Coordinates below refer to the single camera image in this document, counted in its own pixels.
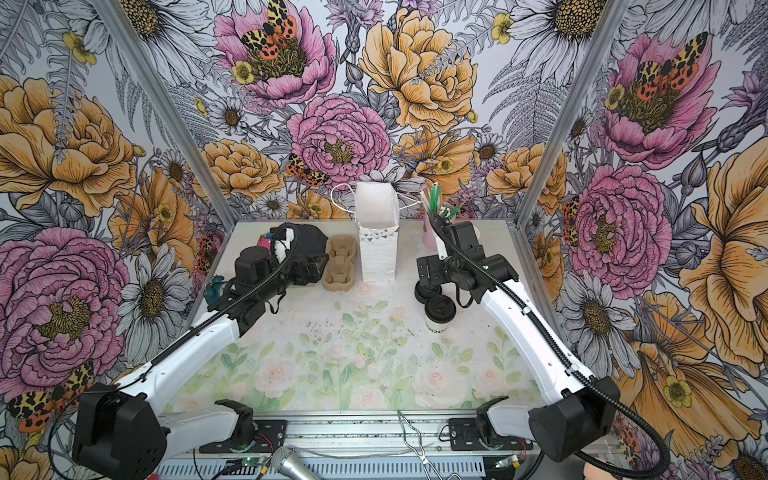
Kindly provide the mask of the brown pulp cup carrier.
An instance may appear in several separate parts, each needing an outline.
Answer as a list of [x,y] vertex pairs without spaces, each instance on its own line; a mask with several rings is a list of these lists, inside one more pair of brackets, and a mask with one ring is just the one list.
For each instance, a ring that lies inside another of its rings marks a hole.
[[329,256],[322,286],[330,292],[348,292],[356,279],[355,262],[359,256],[357,239],[351,235],[334,235],[326,243]]

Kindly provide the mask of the white patterned paper gift bag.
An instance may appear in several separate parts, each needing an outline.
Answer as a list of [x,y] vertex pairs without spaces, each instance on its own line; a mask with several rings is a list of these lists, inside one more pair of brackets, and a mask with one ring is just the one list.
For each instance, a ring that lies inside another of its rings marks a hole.
[[400,205],[390,183],[341,183],[331,189],[332,204],[349,213],[357,226],[362,279],[367,283],[396,278],[400,213],[417,205]]

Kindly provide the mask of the black coffee cup lid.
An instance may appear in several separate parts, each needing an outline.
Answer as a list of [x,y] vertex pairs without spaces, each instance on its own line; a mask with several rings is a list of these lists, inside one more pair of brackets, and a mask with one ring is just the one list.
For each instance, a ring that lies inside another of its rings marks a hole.
[[427,320],[438,327],[452,322],[457,313],[454,301],[442,294],[431,296],[424,304],[424,310]]

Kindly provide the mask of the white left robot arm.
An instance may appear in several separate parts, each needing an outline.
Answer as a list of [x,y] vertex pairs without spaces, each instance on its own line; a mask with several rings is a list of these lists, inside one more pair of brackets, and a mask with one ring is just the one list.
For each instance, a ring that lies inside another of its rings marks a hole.
[[329,261],[327,236],[311,224],[283,223],[268,246],[243,249],[234,275],[205,315],[179,339],[114,385],[79,398],[71,458],[107,479],[146,479],[165,460],[208,444],[247,449],[256,438],[252,408],[218,400],[168,414],[177,392],[266,313],[292,286],[318,283]]

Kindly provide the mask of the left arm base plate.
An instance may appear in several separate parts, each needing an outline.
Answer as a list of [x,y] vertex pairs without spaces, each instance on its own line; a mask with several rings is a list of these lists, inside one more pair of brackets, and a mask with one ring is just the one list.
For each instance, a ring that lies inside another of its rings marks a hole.
[[231,442],[214,442],[201,446],[198,451],[202,454],[272,453],[284,445],[287,426],[286,420],[257,419],[255,437],[249,443],[235,446]]

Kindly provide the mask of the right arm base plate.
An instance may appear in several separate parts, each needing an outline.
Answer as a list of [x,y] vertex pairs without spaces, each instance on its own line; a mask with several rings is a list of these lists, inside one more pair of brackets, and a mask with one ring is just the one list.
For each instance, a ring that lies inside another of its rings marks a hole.
[[533,447],[530,440],[498,435],[488,422],[479,418],[450,418],[448,434],[453,451],[523,452]]

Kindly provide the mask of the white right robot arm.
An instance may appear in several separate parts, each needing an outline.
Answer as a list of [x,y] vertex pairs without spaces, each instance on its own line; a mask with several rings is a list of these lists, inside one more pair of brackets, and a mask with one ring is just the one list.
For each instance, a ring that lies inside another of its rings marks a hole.
[[[437,252],[418,258],[419,280],[414,287],[427,326],[440,330],[463,306],[443,294],[443,286],[468,292],[469,301],[482,306],[514,342],[545,402],[527,412],[508,398],[483,404],[476,417],[481,438],[528,439],[554,462],[575,456],[625,479],[655,479],[666,473],[671,463],[666,440],[621,402],[611,377],[597,377],[565,346],[543,320],[510,262],[500,254],[486,255],[471,222],[452,222],[438,213],[427,218]],[[585,447],[609,433],[617,414],[644,431],[655,446],[658,458],[650,467],[629,470],[585,452]]]

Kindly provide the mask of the white paper coffee cup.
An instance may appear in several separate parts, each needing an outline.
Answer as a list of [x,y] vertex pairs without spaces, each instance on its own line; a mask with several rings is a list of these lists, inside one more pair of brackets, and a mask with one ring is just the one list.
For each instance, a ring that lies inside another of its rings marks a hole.
[[436,323],[428,320],[426,326],[433,333],[442,333],[447,329],[448,323]]

